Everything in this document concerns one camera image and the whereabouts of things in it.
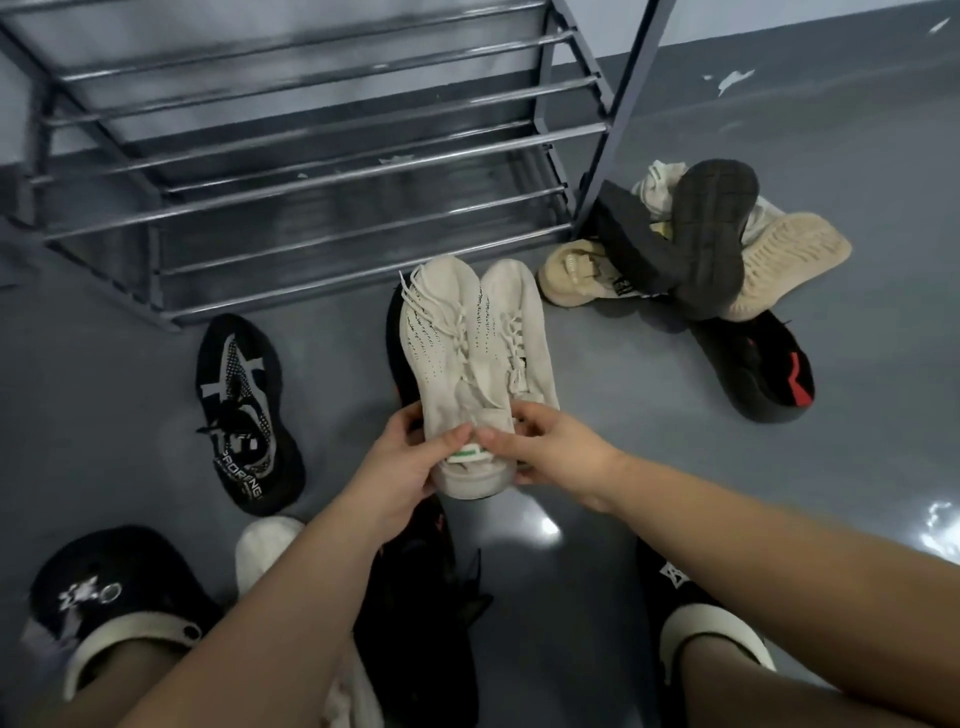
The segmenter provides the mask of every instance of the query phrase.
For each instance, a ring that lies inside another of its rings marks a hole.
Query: gray floor
[[[956,557],[960,544],[948,543],[945,529],[928,532],[931,504],[957,500],[960,472],[956,71],[635,120],[616,181],[635,181],[654,158],[741,158],[764,195],[823,214],[854,253],[777,307],[815,369],[817,402],[799,421],[739,417],[690,334],[642,303],[547,308],[564,408],[637,454],[911,546],[925,533],[927,547]],[[562,151],[572,170],[582,168],[586,145]],[[535,265],[543,255],[523,257]],[[309,471],[291,509],[297,516],[316,513],[343,487],[396,406],[383,351],[391,288],[251,316],[279,351],[284,417]],[[233,545],[250,519],[222,492],[205,437],[193,434],[202,333],[150,328],[56,271],[0,293],[8,697],[19,682],[26,588],[69,539],[146,523],[182,550],[210,591],[231,595]],[[545,488],[447,507],[463,561],[484,548],[485,584],[496,597],[472,631],[481,724],[656,724],[630,533]]]

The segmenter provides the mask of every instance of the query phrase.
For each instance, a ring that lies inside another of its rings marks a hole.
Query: beige sneaker
[[[613,267],[603,246],[589,240],[558,246],[537,271],[537,283],[549,302],[564,308],[640,295]]]
[[[797,286],[840,265],[851,251],[850,241],[820,215],[783,215],[743,251],[743,289],[720,318],[755,318]]]

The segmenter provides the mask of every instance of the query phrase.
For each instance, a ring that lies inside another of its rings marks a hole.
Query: shoe pile
[[[482,279],[449,255],[421,265],[394,293],[387,351],[401,401],[423,402],[427,439],[464,422],[513,432],[510,399],[559,407],[537,282],[517,260]],[[477,499],[510,486],[515,471],[468,443],[432,477],[448,496]]]
[[[583,235],[538,271],[548,301],[662,297],[693,322],[745,416],[787,422],[813,403],[810,363],[769,309],[850,256],[829,222],[760,197],[743,162],[655,161],[632,192],[603,183]]]

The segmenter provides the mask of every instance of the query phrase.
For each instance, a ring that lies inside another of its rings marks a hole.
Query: metal shoe rack
[[[24,15],[138,1],[0,0],[0,51],[32,82],[15,224],[168,329],[382,278],[433,255],[505,253],[569,239],[611,169],[674,4],[648,1],[615,94],[564,0],[515,0],[82,68],[47,61],[21,23]],[[377,43],[484,18],[507,18],[507,27],[539,33],[146,102],[88,101],[96,95],[91,85],[136,75]],[[579,73],[555,80],[553,54],[561,43],[572,50]],[[132,143],[122,134],[123,120],[172,109],[523,52],[537,55],[531,83],[506,90],[431,99],[413,93],[408,96],[423,103],[373,113],[353,113],[364,107],[353,104],[339,118],[319,109],[319,115],[291,116],[304,121],[269,133],[238,124],[240,135],[174,148]],[[546,104],[558,94],[588,99],[595,120],[550,129]],[[82,130],[97,151],[68,163],[52,158],[54,135],[68,128]],[[554,145],[577,137],[593,137],[596,149],[574,184]]]

